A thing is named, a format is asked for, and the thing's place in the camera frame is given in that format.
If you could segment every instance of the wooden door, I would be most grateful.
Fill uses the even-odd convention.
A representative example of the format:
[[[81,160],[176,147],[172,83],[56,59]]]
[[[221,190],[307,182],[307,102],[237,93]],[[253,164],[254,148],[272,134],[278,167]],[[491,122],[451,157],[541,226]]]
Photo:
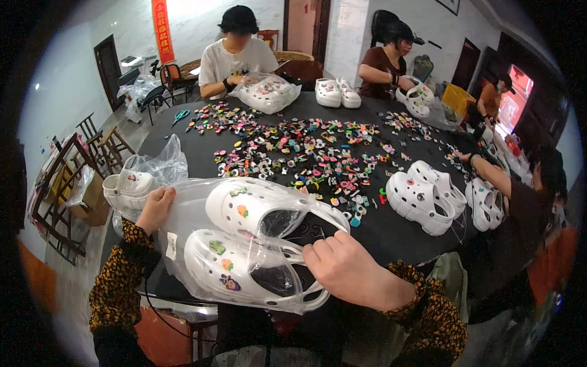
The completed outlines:
[[[114,35],[110,35],[94,47],[94,54],[96,55],[96,63],[104,92],[106,92],[106,98],[112,111],[116,111],[124,103],[124,97],[116,97],[119,89],[118,78],[122,76],[122,72],[120,71],[116,47],[114,46]]]
[[[316,0],[316,21],[314,22],[314,42],[312,56],[314,60],[324,65],[326,59],[326,40],[328,38],[328,23],[330,22],[331,0]]]
[[[465,38],[461,57],[458,59],[457,69],[454,71],[451,83],[467,90],[475,73],[479,56],[481,56],[481,51]]]

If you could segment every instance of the cardboard box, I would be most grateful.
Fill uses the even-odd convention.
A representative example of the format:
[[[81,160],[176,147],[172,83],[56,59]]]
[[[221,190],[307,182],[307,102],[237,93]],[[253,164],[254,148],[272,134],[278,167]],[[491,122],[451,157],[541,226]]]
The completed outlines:
[[[110,205],[104,198],[102,182],[100,175],[94,171],[92,180],[83,194],[82,202],[70,208],[74,217],[83,220],[91,227],[104,225],[110,209]]]

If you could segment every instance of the scissors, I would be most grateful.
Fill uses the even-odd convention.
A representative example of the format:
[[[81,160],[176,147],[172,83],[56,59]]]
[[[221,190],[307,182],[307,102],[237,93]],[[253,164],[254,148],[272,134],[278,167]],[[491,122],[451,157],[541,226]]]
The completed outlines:
[[[190,114],[190,110],[182,110],[176,113],[175,120],[171,124],[171,127],[175,126],[175,124],[182,119],[185,119]]]

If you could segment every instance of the orange shirt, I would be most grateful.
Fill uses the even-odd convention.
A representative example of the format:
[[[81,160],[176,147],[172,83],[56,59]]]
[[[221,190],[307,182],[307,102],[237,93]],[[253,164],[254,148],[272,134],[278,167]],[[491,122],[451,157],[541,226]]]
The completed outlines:
[[[550,290],[560,292],[559,282],[569,278],[577,252],[577,238],[573,228],[563,228],[558,238],[543,248],[526,268],[537,307]]]
[[[500,110],[501,94],[497,93],[495,85],[490,83],[486,85],[485,88],[483,88],[479,99],[483,101],[487,116],[496,117]]]

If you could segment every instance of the floral sleeve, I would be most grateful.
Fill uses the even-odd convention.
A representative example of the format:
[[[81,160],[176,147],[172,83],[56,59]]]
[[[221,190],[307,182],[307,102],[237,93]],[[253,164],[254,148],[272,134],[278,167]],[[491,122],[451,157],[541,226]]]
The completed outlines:
[[[141,321],[140,296],[135,289],[141,284],[144,264],[133,251],[153,250],[155,243],[131,221],[122,218],[122,224],[123,241],[112,247],[90,291],[91,332],[101,326],[122,326],[134,334],[134,325]]]
[[[410,332],[398,359],[414,360],[406,356],[450,356],[450,364],[463,353],[467,341],[467,326],[460,319],[458,309],[444,295],[442,284],[430,279],[401,260],[389,264],[388,269],[416,286],[416,297],[402,308],[385,312],[394,322]]]

